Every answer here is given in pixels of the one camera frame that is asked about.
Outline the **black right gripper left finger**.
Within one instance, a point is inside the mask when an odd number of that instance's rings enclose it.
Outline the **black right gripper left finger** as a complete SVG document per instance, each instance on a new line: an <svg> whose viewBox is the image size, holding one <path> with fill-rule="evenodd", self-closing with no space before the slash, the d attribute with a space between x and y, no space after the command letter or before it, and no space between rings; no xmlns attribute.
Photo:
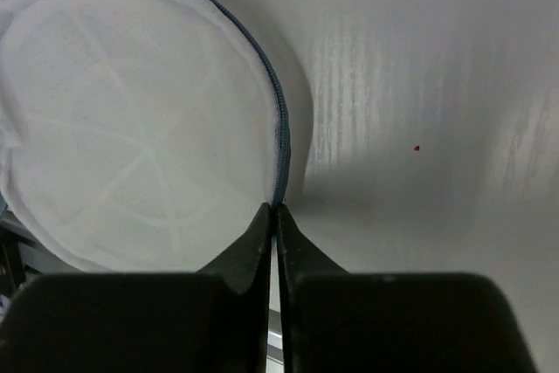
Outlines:
<svg viewBox="0 0 559 373"><path fill-rule="evenodd" d="M38 276L2 322L2 371L264 371L272 215L194 273Z"/></svg>

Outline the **white mesh laundry bag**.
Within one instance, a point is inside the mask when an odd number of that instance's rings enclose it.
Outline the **white mesh laundry bag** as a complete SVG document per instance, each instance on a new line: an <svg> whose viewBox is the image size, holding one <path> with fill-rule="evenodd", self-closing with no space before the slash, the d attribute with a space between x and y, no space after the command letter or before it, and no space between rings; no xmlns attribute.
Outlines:
<svg viewBox="0 0 559 373"><path fill-rule="evenodd" d="M1 0L1 197L82 272L196 270L286 194L286 99L216 0Z"/></svg>

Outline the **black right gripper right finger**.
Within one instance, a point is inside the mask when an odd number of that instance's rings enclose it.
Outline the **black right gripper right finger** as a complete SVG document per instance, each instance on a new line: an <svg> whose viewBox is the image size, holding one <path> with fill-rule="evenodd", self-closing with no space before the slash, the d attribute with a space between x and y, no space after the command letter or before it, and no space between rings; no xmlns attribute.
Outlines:
<svg viewBox="0 0 559 373"><path fill-rule="evenodd" d="M288 372L533 372L506 296L472 273L350 273L275 212Z"/></svg>

